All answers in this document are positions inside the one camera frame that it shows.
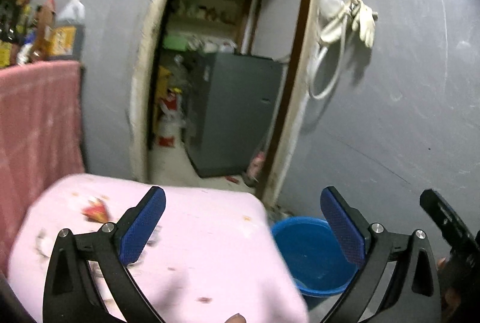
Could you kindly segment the right hand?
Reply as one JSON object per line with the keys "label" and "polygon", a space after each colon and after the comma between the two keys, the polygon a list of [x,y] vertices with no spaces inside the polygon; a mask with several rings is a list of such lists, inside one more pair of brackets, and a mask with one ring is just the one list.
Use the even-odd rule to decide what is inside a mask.
{"label": "right hand", "polygon": [[441,322],[448,322],[456,309],[460,306],[461,298],[451,287],[453,270],[448,263],[448,258],[443,257],[437,262],[439,275],[440,299],[441,299]]}

